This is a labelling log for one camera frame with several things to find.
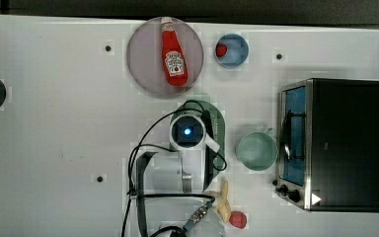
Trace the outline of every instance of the bottle cap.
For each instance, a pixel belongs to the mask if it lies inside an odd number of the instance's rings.
[[[170,17],[163,17],[161,19],[161,24],[165,24],[165,23],[172,23],[172,19]]]

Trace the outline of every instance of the ketchup label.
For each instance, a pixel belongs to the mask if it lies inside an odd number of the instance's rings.
[[[184,60],[180,53],[170,51],[166,54],[165,64],[168,67],[170,76],[184,74]]]
[[[162,32],[164,32],[164,31],[172,32],[173,30],[174,30],[174,28],[172,27],[172,23],[162,24]]]

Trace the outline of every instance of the green bowl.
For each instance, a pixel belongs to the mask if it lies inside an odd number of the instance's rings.
[[[251,170],[263,171],[276,160],[276,143],[264,132],[253,132],[246,135],[236,148],[236,156]]]

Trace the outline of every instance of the black cable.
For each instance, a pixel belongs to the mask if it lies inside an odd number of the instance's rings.
[[[183,104],[183,107],[186,106],[186,104],[188,103],[195,103],[197,105],[199,105],[199,107],[201,108],[202,111],[204,111],[204,107],[202,106],[202,104],[196,100],[187,100],[184,104]]]
[[[175,230],[177,232],[180,232],[180,234],[185,234],[185,230],[178,227],[178,226],[167,226],[167,227],[164,227],[158,231],[156,231],[154,234],[152,234],[150,237],[156,237],[158,236],[159,234],[162,234],[164,232],[167,232],[167,231],[170,231],[170,230]]]
[[[215,202],[214,196],[201,195],[201,194],[155,194],[155,195],[139,196],[139,198],[185,198],[185,197],[208,198],[210,199],[211,202]]]
[[[175,150],[172,150],[172,149],[168,149],[168,148],[165,148],[165,147],[163,147],[163,146],[158,146],[158,145],[155,145],[155,144],[141,144],[141,145],[139,145],[139,146],[136,146],[136,147],[134,147],[133,148],[133,150],[131,151],[131,154],[134,154],[134,152],[137,152],[139,149],[140,149],[140,147],[144,147],[144,146],[151,146],[151,147],[156,147],[156,148],[159,148],[159,149],[162,149],[162,150],[165,150],[165,151],[169,151],[169,152],[174,152]],[[132,162],[131,162],[131,169],[132,169],[132,167],[134,166],[134,162],[135,162],[135,160],[133,160]]]
[[[196,109],[179,109],[179,110],[176,110],[174,112],[170,112],[168,114],[166,114],[165,116],[159,118],[157,121],[155,121],[147,130],[146,132],[143,134],[143,136],[141,137],[139,143],[137,146],[140,146],[142,143],[143,143],[143,140],[144,138],[146,138],[147,134],[153,129],[153,127],[155,127],[155,125],[157,125],[161,120],[173,115],[173,114],[176,114],[176,113],[179,113],[179,112],[185,112],[185,111],[196,111],[196,112],[199,112],[202,114],[202,111],[200,110],[196,110]],[[131,155],[132,155],[132,162],[135,160],[136,156],[137,156],[137,151],[134,152],[134,154],[130,154],[130,158],[131,158]],[[130,167],[130,160],[128,160],[128,178],[131,178],[131,170],[132,170],[132,167]]]
[[[217,168],[215,165],[214,165],[214,162],[213,162],[213,168],[217,171],[224,171],[227,169],[227,161],[224,159],[223,156],[220,155],[220,153],[217,152],[217,156],[216,158],[219,157],[223,162],[224,162],[224,165],[222,168]]]
[[[171,116],[173,114],[176,114],[176,113],[179,113],[179,112],[185,112],[185,111],[196,111],[196,112],[199,112],[199,113],[202,114],[202,111],[196,110],[196,109],[179,109],[179,110],[176,110],[176,111],[173,111],[173,112],[170,112],[170,113],[166,114],[165,116],[163,116],[163,117],[159,118],[158,120],[156,120],[146,130],[146,132],[141,137],[138,145],[136,146],[137,148],[134,148],[133,151],[131,151],[130,158],[128,159],[128,192],[127,192],[127,194],[128,194],[128,203],[127,203],[127,209],[125,211],[124,220],[122,222],[121,237],[125,236],[125,226],[126,226],[126,222],[127,222],[128,213],[130,211],[130,206],[131,206],[131,198],[130,198],[130,196],[135,196],[136,195],[136,193],[135,193],[135,186],[134,186],[134,184],[132,182],[132,179],[131,179],[131,173],[132,173],[132,166],[131,166],[131,164],[134,165],[134,161],[135,161],[136,156],[137,156],[138,148],[140,148],[142,146],[143,140],[144,140],[144,138],[146,138],[147,134],[149,134],[149,132],[153,129],[153,127],[155,127],[155,125],[157,125],[161,120],[163,120],[163,119],[165,119],[165,118],[167,118],[167,117],[169,117],[169,116]]]
[[[125,225],[127,223],[128,213],[130,212],[130,206],[131,206],[131,199],[128,198],[127,210],[125,211],[124,220],[122,221],[121,237],[124,237],[125,235]]]

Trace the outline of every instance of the blue bowl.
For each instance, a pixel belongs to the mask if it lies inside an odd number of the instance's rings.
[[[217,44],[225,44],[227,52],[222,57],[218,57],[214,51],[218,62],[223,67],[237,67],[245,62],[248,58],[249,47],[245,39],[239,35],[230,34],[222,37]]]

